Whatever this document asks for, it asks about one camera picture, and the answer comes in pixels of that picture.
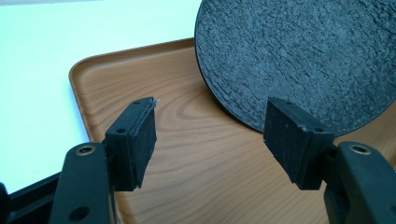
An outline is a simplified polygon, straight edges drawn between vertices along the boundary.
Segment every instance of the light green surface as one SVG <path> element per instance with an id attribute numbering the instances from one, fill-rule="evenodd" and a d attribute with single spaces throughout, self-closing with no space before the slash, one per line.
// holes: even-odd
<path id="1" fill-rule="evenodd" d="M 8 192 L 62 169 L 88 141 L 68 73 L 92 55 L 193 37 L 199 0 L 0 7 L 0 182 Z"/>

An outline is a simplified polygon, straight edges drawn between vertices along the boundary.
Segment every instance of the black plate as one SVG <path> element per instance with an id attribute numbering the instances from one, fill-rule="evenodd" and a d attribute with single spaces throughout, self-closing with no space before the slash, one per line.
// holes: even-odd
<path id="1" fill-rule="evenodd" d="M 337 135 L 396 97 L 395 1 L 204 0 L 195 48 L 233 117 L 262 132 L 267 98 L 294 102 Z"/>

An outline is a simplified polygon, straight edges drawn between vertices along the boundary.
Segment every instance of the brown tray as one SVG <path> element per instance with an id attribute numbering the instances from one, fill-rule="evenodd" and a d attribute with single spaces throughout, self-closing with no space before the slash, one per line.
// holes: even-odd
<path id="1" fill-rule="evenodd" d="M 323 189 L 299 191 L 262 142 L 206 87 L 193 40 L 94 56 L 70 72 L 86 130 L 100 142 L 132 101 L 161 99 L 158 141 L 143 188 L 117 193 L 123 223 L 327 223 Z M 396 104 L 339 137 L 377 147 L 396 163 Z"/>

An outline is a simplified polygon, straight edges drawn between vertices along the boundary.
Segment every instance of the slate plate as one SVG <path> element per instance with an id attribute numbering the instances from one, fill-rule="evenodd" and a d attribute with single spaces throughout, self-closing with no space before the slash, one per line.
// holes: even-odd
<path id="1" fill-rule="evenodd" d="M 195 48 L 220 104 L 259 132 L 269 96 L 296 103 L 337 135 L 396 97 L 395 1 L 204 0 Z"/>

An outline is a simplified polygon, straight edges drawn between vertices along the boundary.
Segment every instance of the white table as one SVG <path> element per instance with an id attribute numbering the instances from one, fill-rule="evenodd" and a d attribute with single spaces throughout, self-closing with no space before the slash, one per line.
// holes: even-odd
<path id="1" fill-rule="evenodd" d="M 192 37 L 200 0 L 0 7 L 0 182 L 8 193 L 62 169 L 88 137 L 68 73 L 93 55 Z"/>

